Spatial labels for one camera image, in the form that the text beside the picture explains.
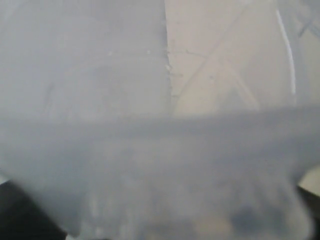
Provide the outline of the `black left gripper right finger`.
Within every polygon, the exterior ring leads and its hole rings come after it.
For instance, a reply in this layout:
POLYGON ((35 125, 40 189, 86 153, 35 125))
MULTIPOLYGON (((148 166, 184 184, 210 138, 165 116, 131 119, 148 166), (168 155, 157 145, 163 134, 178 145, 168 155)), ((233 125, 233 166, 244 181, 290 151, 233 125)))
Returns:
POLYGON ((312 223, 314 226, 314 232, 312 234, 311 240, 320 239, 320 197, 300 186, 296 187, 297 192, 305 205, 307 206, 312 223))

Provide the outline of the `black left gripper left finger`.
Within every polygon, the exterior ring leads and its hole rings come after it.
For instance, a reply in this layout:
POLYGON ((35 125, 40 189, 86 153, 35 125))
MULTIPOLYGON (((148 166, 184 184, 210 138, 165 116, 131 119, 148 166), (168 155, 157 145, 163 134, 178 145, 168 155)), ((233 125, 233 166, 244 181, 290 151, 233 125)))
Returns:
POLYGON ((65 240, 57 227, 32 200, 6 181, 0 184, 0 238, 2 240, 65 240))

